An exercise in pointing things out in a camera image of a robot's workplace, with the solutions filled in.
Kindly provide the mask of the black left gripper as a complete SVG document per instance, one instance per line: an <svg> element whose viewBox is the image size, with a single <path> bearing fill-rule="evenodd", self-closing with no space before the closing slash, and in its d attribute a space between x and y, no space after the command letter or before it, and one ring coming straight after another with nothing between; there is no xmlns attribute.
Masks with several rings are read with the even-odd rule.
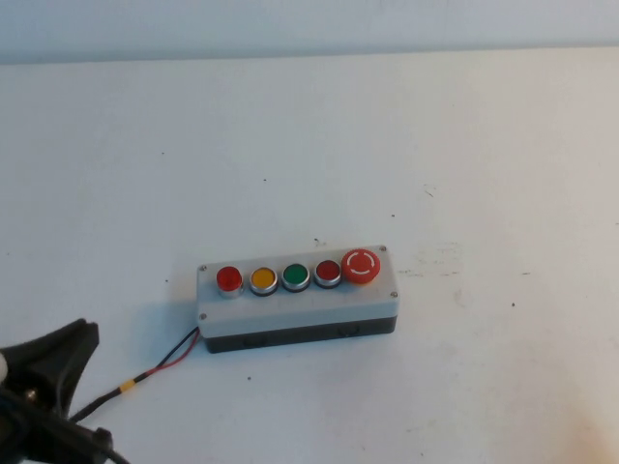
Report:
<svg viewBox="0 0 619 464"><path fill-rule="evenodd" d="M1 462L58 463L62 453L113 450L112 435L57 417L69 414L77 384L100 342L99 327L77 319L33 340L1 349L7 374L1 382Z"/></svg>

